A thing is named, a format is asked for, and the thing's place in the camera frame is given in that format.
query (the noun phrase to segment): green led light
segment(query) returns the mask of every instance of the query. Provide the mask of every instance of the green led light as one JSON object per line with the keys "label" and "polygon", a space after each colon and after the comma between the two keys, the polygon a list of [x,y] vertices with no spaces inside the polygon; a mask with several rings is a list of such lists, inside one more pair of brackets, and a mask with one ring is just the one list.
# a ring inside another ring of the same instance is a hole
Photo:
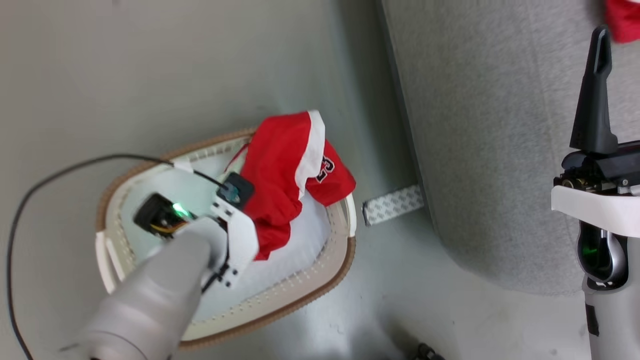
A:
{"label": "green led light", "polygon": [[188,217],[188,218],[191,217],[191,213],[186,211],[180,204],[174,204],[172,208],[175,211],[176,215],[180,217]]}
{"label": "green led light", "polygon": [[582,260],[591,267],[598,267],[600,264],[600,252],[596,247],[589,245],[582,246]]}

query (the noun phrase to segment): printed number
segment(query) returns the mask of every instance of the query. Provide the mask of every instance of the printed number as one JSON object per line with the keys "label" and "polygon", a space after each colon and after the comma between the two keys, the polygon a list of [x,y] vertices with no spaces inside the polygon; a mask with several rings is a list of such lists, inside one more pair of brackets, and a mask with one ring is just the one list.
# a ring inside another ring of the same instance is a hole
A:
{"label": "printed number", "polygon": [[335,169],[335,164],[333,163],[333,161],[330,158],[323,156],[322,165],[320,168],[320,174],[316,176],[317,182],[322,183],[322,181],[326,179],[326,177],[329,176],[329,174],[332,173],[334,169]]}

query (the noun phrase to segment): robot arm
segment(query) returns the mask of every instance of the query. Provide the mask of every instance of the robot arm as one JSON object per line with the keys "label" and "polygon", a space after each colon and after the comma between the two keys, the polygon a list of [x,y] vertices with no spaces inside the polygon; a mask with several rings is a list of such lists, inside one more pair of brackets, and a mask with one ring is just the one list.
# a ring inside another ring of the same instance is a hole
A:
{"label": "robot arm", "polygon": [[231,287],[258,251],[248,216],[219,197],[212,211],[215,218],[181,227],[100,303],[77,344],[67,347],[78,359],[171,358],[200,302],[203,277],[214,274]]}
{"label": "robot arm", "polygon": [[611,133],[606,79],[609,31],[596,28],[564,172],[554,179],[552,208],[577,218],[577,257],[585,273],[593,360],[640,359],[640,141]]}

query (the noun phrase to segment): white stripe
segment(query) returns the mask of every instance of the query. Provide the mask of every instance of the white stripe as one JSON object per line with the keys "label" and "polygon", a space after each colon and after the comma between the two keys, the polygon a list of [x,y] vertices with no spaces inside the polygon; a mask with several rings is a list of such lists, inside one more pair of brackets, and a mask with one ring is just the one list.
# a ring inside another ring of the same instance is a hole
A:
{"label": "white stripe", "polygon": [[320,174],[324,155],[324,122],[317,110],[310,110],[308,114],[311,120],[309,139],[295,174],[295,181],[299,191],[298,200],[302,199],[305,194],[307,179]]}
{"label": "white stripe", "polygon": [[346,198],[344,198],[344,202],[347,204],[347,219],[349,220],[349,237],[352,238],[354,236],[356,236],[356,226],[357,224],[357,217],[356,217],[356,204],[353,201],[353,193],[350,193],[349,195],[347,195]]}
{"label": "white stripe", "polygon": [[107,290],[107,293],[113,293],[113,290],[116,288],[116,281],[113,278],[113,274],[111,273],[111,267],[109,265],[109,256],[107,255],[107,250],[105,240],[104,240],[104,232],[99,232],[95,234],[95,255],[98,259],[98,269],[100,270],[100,276],[102,277],[102,283],[104,283],[104,287]]}
{"label": "white stripe", "polygon": [[191,162],[189,160],[175,160],[173,162],[173,167],[186,172],[193,172],[193,167],[191,166]]}
{"label": "white stripe", "polygon": [[115,246],[113,246],[113,242],[111,239],[107,238],[105,241],[107,245],[107,251],[109,252],[109,256],[111,256],[111,263],[113,264],[113,268],[116,270],[116,274],[118,274],[118,278],[120,281],[124,280],[124,269],[122,268],[122,264],[120,264],[118,260],[118,253],[116,252]]}

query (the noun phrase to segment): red cloth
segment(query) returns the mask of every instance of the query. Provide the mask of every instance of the red cloth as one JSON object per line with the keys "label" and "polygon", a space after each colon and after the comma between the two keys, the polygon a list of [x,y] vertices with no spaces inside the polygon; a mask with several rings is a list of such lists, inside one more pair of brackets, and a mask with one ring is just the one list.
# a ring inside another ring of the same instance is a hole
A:
{"label": "red cloth", "polygon": [[262,122],[248,146],[241,175],[255,187],[243,211],[258,233],[256,260],[267,260],[271,251],[287,244],[290,223],[302,210],[300,199],[305,190],[329,206],[356,186],[335,149],[324,139],[324,123],[315,110]]}
{"label": "red cloth", "polygon": [[640,39],[640,4],[628,0],[607,0],[607,24],[616,42]]}

